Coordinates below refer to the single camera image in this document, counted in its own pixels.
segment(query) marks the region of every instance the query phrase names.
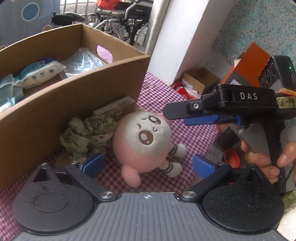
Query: plush toy eye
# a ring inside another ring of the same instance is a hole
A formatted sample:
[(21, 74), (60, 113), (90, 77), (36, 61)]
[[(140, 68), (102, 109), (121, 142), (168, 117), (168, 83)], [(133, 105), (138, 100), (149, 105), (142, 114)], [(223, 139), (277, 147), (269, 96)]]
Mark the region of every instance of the plush toy eye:
[(154, 117), (154, 116), (149, 116), (148, 118), (149, 118), (149, 120), (150, 120), (152, 123), (154, 123), (154, 124), (157, 124), (157, 125), (160, 125), (160, 124), (161, 124), (160, 119), (158, 119), (158, 118), (156, 118), (156, 117)]
[(149, 131), (141, 131), (139, 133), (140, 142), (144, 145), (150, 145), (153, 142), (153, 135)]

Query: black cable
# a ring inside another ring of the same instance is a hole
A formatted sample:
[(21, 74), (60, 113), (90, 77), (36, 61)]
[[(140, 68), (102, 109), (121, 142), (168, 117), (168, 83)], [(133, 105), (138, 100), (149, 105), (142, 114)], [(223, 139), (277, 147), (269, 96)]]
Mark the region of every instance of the black cable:
[(283, 187), (284, 184), (286, 184), (287, 180), (289, 179), (289, 177), (291, 176), (291, 174), (293, 172), (293, 169), (294, 169), (295, 165), (296, 165), (296, 160), (293, 161), (293, 165), (292, 165), (291, 170), (289, 171), (289, 174), (287, 175), (287, 177), (286, 177), (285, 181), (283, 182), (283, 184), (277, 189), (277, 191), (280, 190)]

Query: blue gripper pad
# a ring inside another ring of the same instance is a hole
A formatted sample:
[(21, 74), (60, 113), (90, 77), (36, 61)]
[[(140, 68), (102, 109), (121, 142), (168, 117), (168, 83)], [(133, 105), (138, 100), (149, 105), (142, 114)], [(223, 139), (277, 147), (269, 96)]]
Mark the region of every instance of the blue gripper pad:
[(104, 155), (97, 153), (79, 165), (79, 169), (91, 178), (95, 178), (104, 168)]
[(214, 124), (217, 120), (219, 120), (218, 115), (201, 116), (201, 117), (186, 118), (184, 119), (184, 124), (186, 126)]
[(215, 163), (200, 154), (195, 154), (192, 157), (192, 167), (202, 179), (208, 177), (217, 169), (217, 165)]

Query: human hand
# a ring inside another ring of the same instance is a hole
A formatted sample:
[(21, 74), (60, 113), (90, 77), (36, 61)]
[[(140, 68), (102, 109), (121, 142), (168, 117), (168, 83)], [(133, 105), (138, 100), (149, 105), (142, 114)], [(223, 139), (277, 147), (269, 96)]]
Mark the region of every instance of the human hand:
[[(251, 152), (249, 146), (244, 141), (242, 141), (241, 148), (246, 153), (245, 157), (248, 163), (257, 164), (272, 184), (278, 181), (279, 169), (270, 165), (271, 161), (267, 156), (261, 153), (255, 154)], [(282, 154), (277, 160), (277, 165), (279, 167), (285, 167), (291, 164), (294, 159), (296, 159), (296, 142), (289, 142), (285, 145)], [(294, 182), (296, 182), (296, 166), (291, 175), (294, 175)]]

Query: crosshair marking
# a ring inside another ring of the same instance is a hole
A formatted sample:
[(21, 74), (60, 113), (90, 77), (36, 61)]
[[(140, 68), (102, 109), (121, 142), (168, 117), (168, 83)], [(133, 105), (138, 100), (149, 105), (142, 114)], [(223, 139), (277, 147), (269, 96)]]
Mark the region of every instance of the crosshair marking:
[(151, 195), (145, 195), (145, 196), (143, 196), (144, 198), (146, 198), (146, 199), (150, 199), (150, 198), (152, 198), (152, 196)]

